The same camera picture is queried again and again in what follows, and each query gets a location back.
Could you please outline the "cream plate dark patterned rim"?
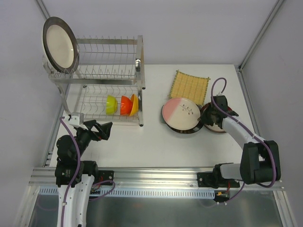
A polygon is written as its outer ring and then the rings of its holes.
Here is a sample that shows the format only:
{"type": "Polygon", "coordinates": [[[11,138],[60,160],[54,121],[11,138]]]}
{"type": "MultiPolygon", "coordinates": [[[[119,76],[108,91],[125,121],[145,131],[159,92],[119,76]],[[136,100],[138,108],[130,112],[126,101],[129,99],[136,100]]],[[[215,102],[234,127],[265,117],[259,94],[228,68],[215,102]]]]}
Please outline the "cream plate dark patterned rim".
{"type": "Polygon", "coordinates": [[[196,132],[198,132],[199,130],[201,130],[202,128],[203,128],[203,124],[202,123],[198,123],[194,128],[192,128],[192,129],[189,129],[189,130],[178,130],[178,129],[175,129],[175,128],[173,128],[173,127],[170,127],[169,125],[168,125],[168,127],[171,129],[171,130],[173,130],[173,131],[175,131],[175,132],[177,132],[177,133],[180,133],[180,134],[193,134],[193,133],[196,133],[196,132]]]}

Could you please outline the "pink and cream floral plate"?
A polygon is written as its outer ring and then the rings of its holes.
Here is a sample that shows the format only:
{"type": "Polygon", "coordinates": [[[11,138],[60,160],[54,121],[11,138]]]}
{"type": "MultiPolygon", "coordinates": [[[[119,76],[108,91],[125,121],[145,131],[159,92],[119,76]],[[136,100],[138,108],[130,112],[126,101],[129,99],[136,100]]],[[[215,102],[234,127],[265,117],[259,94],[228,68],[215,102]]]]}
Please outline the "pink and cream floral plate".
{"type": "Polygon", "coordinates": [[[173,129],[185,131],[196,127],[199,123],[200,110],[191,100],[172,98],[162,107],[165,123],[173,129]]]}

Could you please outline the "yellow woven bamboo mat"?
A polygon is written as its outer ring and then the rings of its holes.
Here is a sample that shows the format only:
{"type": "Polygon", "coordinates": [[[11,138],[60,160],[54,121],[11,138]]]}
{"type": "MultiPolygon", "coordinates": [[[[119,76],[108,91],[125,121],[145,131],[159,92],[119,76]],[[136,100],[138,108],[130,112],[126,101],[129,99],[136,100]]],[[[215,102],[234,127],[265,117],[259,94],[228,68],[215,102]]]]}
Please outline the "yellow woven bamboo mat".
{"type": "Polygon", "coordinates": [[[196,77],[177,70],[168,97],[186,98],[193,101],[196,105],[203,106],[209,81],[209,77],[196,77]]]}

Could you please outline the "cream plate with metallic rim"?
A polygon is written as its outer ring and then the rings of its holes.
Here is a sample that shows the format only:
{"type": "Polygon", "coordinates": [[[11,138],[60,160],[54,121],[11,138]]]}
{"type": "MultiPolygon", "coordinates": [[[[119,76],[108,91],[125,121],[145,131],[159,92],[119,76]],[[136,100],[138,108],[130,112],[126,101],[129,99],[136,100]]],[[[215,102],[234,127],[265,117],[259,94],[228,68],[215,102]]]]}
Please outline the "cream plate with metallic rim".
{"type": "Polygon", "coordinates": [[[77,70],[80,60],[78,42],[63,19],[50,17],[45,21],[42,45],[46,59],[56,71],[73,74],[77,70]]]}

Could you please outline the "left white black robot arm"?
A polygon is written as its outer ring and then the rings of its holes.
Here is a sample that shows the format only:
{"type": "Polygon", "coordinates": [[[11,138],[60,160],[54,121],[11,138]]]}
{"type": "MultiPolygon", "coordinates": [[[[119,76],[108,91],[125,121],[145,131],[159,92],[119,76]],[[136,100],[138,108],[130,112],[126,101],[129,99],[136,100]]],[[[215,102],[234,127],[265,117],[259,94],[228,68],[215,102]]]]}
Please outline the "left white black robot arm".
{"type": "Polygon", "coordinates": [[[86,121],[74,127],[76,134],[73,135],[64,119],[61,117],[60,123],[67,134],[56,143],[57,164],[54,173],[59,199],[57,226],[84,227],[87,224],[88,203],[93,200],[90,198],[92,189],[104,184],[115,188],[116,184],[112,179],[99,180],[96,161],[82,161],[81,156],[91,141],[108,140],[113,124],[86,121]]]}

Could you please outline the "steel two-tier dish rack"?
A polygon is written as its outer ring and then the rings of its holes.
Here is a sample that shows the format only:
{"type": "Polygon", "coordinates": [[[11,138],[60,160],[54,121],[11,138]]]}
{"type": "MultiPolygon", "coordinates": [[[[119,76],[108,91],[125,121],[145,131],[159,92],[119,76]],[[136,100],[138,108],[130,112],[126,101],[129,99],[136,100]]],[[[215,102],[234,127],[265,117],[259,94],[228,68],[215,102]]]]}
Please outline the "steel two-tier dish rack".
{"type": "Polygon", "coordinates": [[[143,126],[144,75],[143,36],[136,38],[78,38],[79,64],[72,73],[59,72],[44,55],[49,79],[57,86],[64,114],[82,113],[85,120],[113,121],[143,126]],[[108,96],[138,97],[132,116],[106,113],[108,96]]]}

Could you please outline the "cream plate with red rim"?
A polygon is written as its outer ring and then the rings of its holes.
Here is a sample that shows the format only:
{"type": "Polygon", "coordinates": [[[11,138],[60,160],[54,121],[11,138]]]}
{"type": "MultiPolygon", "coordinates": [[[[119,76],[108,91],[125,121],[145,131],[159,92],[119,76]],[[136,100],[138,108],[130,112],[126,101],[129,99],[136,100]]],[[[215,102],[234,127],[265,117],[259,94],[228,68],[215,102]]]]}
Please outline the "cream plate with red rim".
{"type": "MultiPolygon", "coordinates": [[[[207,103],[204,106],[202,106],[200,112],[203,112],[204,110],[206,110],[206,108],[210,105],[211,103],[207,103]]],[[[204,125],[209,131],[213,132],[213,133],[217,133],[217,134],[225,134],[226,131],[224,131],[223,129],[221,129],[219,126],[217,126],[216,124],[214,124],[213,126],[211,125],[204,125]]]]}

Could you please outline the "lime green bowl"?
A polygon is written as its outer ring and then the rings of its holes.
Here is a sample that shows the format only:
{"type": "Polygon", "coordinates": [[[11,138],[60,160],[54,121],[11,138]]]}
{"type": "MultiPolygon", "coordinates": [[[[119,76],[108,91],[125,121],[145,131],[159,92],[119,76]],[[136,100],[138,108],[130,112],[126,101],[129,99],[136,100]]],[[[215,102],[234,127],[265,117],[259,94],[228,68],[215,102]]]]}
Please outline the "lime green bowl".
{"type": "Polygon", "coordinates": [[[115,114],[117,112],[117,106],[118,106],[117,99],[112,95],[108,95],[107,103],[106,103],[106,115],[115,114]]]}

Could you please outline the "red orange bowl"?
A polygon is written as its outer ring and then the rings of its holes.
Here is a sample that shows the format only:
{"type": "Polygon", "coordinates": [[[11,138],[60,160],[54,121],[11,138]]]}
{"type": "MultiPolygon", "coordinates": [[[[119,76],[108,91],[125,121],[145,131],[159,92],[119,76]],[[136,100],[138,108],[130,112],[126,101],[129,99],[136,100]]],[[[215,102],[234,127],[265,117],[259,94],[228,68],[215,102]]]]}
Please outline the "red orange bowl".
{"type": "Polygon", "coordinates": [[[132,101],[126,96],[121,96],[120,114],[129,115],[131,113],[132,107],[132,101]]]}

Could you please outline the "teal square plate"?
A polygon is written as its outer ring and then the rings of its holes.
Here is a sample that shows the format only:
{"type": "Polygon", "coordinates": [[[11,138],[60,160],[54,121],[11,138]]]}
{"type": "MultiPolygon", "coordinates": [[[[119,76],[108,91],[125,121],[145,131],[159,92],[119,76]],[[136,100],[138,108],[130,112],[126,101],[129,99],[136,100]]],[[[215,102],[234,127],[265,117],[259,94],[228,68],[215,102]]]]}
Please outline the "teal square plate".
{"type": "Polygon", "coordinates": [[[162,111],[160,112],[160,122],[163,123],[163,124],[166,123],[165,120],[164,120],[164,118],[163,118],[162,111]]]}

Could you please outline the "yellow orange bowl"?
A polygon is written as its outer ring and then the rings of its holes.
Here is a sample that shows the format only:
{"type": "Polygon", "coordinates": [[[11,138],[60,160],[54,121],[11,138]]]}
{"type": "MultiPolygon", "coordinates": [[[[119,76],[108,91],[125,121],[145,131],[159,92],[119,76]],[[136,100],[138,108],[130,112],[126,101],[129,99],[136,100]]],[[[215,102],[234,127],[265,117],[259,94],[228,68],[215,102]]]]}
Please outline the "yellow orange bowl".
{"type": "Polygon", "coordinates": [[[139,109],[139,99],[136,94],[132,94],[131,102],[133,105],[132,105],[132,109],[131,109],[129,116],[134,116],[138,112],[138,109],[139,109]]]}

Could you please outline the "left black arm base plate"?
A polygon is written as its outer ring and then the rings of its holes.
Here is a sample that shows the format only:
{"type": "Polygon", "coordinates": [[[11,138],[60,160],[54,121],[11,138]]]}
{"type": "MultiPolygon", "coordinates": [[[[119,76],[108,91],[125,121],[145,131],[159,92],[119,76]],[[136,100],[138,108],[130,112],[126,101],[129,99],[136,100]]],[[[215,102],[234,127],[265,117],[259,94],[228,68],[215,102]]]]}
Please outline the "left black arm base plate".
{"type": "Polygon", "coordinates": [[[114,171],[112,171],[112,170],[99,170],[94,183],[102,182],[100,184],[100,186],[101,185],[110,185],[110,186],[112,186],[113,183],[111,181],[113,181],[113,180],[114,180],[114,171]]]}

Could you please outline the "aluminium mounting rail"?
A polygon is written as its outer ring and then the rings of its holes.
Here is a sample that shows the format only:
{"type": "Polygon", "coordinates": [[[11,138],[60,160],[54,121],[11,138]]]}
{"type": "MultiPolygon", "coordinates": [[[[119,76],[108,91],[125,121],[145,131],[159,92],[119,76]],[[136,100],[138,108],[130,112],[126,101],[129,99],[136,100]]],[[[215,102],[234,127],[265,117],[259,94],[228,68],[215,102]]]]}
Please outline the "aluminium mounting rail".
{"type": "MultiPolygon", "coordinates": [[[[197,173],[212,172],[212,167],[191,168],[110,168],[99,170],[114,171],[114,182],[120,188],[198,189],[197,173]]],[[[55,186],[55,167],[35,167],[28,185],[55,186]]],[[[245,185],[248,191],[285,191],[280,180],[271,188],[256,184],[245,185]]]]}

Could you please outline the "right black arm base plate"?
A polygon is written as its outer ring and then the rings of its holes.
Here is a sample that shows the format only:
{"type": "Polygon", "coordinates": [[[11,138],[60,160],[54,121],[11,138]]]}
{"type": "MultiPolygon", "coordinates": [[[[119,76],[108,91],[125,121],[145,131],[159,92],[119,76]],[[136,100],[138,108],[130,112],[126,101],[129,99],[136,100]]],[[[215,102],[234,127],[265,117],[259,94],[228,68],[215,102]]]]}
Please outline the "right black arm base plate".
{"type": "Polygon", "coordinates": [[[210,172],[198,172],[197,174],[198,187],[214,188],[213,174],[210,172]]]}

